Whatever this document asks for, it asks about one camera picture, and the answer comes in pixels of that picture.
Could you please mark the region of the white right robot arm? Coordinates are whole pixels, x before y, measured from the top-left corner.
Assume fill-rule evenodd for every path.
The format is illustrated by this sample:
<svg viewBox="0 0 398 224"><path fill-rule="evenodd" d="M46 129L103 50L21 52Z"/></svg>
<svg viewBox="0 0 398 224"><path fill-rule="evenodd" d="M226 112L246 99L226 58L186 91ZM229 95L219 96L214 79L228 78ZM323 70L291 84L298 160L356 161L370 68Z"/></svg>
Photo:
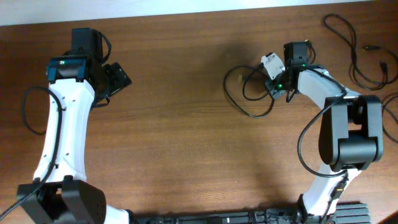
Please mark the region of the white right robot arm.
<svg viewBox="0 0 398 224"><path fill-rule="evenodd" d="M299 197L302 223L323 222L337 211L347 186L371 163L383 155L381 101L374 95L361 95L336 81L321 65L310 63L309 44L284 45L284 57L268 53L261 58L261 71L271 97L295 94L311 99L321 110L306 125L306 133L321 121L318 151L322 160L310 188Z"/></svg>

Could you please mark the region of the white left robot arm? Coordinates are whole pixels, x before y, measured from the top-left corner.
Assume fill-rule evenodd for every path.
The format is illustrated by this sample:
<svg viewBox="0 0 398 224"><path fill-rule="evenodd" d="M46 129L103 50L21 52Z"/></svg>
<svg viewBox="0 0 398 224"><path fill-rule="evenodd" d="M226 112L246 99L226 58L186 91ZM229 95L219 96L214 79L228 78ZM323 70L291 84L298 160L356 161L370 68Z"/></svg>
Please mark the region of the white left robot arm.
<svg viewBox="0 0 398 224"><path fill-rule="evenodd" d="M72 30L71 49L46 68L50 109L45 143L30 184L17 203L34 223L133 223L130 210L108 205L102 190L87 183L85 141L89 113L131 84L120 64L108 64L110 41L92 28Z"/></svg>

